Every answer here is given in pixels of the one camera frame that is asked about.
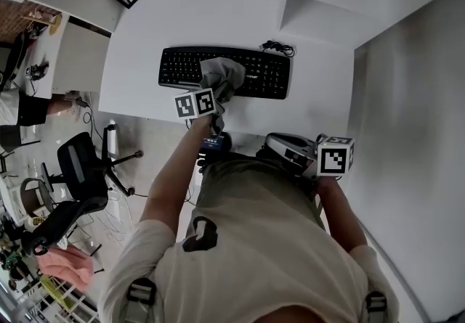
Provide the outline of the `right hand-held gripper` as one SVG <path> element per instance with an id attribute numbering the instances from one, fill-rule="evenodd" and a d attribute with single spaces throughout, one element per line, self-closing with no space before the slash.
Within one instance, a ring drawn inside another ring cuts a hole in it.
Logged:
<path id="1" fill-rule="evenodd" d="M 340 177 L 349 173 L 355 156 L 355 140 L 320 134 L 315 141 L 303 136 L 270 133 L 264 151 L 280 159 L 292 174 L 306 179 Z"/>

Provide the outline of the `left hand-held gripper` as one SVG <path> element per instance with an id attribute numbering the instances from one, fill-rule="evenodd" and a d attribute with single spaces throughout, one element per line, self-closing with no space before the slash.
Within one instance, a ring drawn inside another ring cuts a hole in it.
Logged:
<path id="1" fill-rule="evenodd" d="M 211 88 L 176 95 L 174 103 L 177 116 L 182 120 L 196 119 L 217 113 L 217 104 Z"/>

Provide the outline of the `grey cloth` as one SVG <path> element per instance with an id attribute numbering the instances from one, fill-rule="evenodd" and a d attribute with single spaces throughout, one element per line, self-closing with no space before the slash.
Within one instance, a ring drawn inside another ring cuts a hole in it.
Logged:
<path id="1" fill-rule="evenodd" d="M 202 79 L 201 89 L 211 89 L 215 113 L 211 117 L 211 131 L 214 136 L 220 135 L 225 123 L 222 115 L 224 103 L 230 101 L 235 92 L 245 81 L 246 69 L 236 61 L 225 57 L 216 57 L 200 62 Z"/>

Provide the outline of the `black keyboard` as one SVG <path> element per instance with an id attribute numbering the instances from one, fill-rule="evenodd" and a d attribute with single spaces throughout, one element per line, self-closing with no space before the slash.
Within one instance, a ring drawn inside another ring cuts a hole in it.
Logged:
<path id="1" fill-rule="evenodd" d="M 196 91 L 202 80 L 201 62 L 223 57 L 246 69 L 244 83 L 235 92 L 241 97 L 285 99 L 291 60 L 279 54 L 220 46 L 176 46 L 161 55 L 158 84 Z"/>

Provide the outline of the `person's left forearm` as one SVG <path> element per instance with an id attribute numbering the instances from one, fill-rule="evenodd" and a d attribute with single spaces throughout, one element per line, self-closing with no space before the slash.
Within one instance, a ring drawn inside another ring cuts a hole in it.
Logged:
<path id="1" fill-rule="evenodd" d="M 141 221 L 156 220 L 174 234 L 193 176 L 195 162 L 203 140 L 211 136 L 210 115 L 195 119 L 171 157 L 154 179 L 142 212 Z"/>

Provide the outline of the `person's right forearm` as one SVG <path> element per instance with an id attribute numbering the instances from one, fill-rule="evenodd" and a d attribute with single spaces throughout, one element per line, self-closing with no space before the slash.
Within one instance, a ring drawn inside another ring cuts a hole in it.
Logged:
<path id="1" fill-rule="evenodd" d="M 339 245 L 348 253 L 367 245 L 362 227 L 338 181 L 334 177 L 320 177 L 316 181 L 316 192 L 323 205 L 330 234 Z"/>

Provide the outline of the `pink cloth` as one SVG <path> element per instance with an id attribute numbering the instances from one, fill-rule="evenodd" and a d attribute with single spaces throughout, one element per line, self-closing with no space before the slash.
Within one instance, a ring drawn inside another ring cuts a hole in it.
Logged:
<path id="1" fill-rule="evenodd" d="M 44 255 L 37 255 L 36 260 L 42 274 L 69 282 L 81 292 L 92 283 L 93 260 L 73 245 L 66 249 L 53 246 Z"/>

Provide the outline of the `black device with screen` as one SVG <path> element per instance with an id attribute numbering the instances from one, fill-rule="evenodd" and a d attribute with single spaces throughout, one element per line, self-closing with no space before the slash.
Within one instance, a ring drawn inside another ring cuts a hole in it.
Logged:
<path id="1" fill-rule="evenodd" d="M 217 136 L 204 139 L 199 153 L 204 155 L 226 153 L 232 149 L 232 144 L 231 136 L 226 132 L 221 132 Z"/>

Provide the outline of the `white upright device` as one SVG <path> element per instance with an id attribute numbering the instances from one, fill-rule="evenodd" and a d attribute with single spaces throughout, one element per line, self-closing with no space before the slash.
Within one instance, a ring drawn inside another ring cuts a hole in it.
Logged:
<path id="1" fill-rule="evenodd" d="M 118 151 L 119 151 L 118 132 L 116 129 L 117 124 L 113 119 L 110 119 L 108 127 L 109 127 L 108 135 L 107 135 L 108 153 L 109 153 L 109 156 L 111 156 L 111 158 L 115 160 L 116 157 L 118 156 Z"/>

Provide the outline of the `person's beige t-shirt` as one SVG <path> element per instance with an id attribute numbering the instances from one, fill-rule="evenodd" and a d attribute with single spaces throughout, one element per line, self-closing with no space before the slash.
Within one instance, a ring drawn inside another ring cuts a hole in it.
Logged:
<path id="1" fill-rule="evenodd" d="M 147 278 L 157 303 L 141 308 L 164 323 L 253 323 L 288 306 L 325 323 L 368 323 L 368 295 L 399 303 L 367 245 L 346 251 L 315 218 L 306 195 L 278 168 L 257 160 L 210 165 L 187 236 L 159 220 L 136 224 L 108 275 L 101 323 L 124 323 L 129 286 Z"/>

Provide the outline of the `white side table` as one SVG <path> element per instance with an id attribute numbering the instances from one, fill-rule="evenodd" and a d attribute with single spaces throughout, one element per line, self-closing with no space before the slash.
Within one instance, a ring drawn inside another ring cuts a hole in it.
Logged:
<path id="1" fill-rule="evenodd" d="M 0 71 L 0 92 L 16 88 L 28 95 L 51 98 L 58 55 L 70 16 L 62 14 L 57 32 L 31 36 L 24 30 L 16 39 L 4 71 Z"/>

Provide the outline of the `wooden stand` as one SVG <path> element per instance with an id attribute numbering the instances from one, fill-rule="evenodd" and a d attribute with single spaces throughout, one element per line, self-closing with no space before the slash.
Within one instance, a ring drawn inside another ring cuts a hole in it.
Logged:
<path id="1" fill-rule="evenodd" d="M 26 30 L 31 36 L 40 36 L 44 31 L 54 35 L 62 22 L 62 14 L 52 15 L 48 12 L 37 10 L 21 15 L 21 18 L 30 22 Z"/>

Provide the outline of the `round grey stool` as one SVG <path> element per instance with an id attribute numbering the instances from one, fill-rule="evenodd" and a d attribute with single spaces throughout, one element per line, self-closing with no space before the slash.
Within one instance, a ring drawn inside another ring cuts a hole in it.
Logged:
<path id="1" fill-rule="evenodd" d="M 52 197 L 43 180 L 24 179 L 20 185 L 20 198 L 25 212 L 31 218 L 38 216 L 38 211 L 53 211 Z"/>

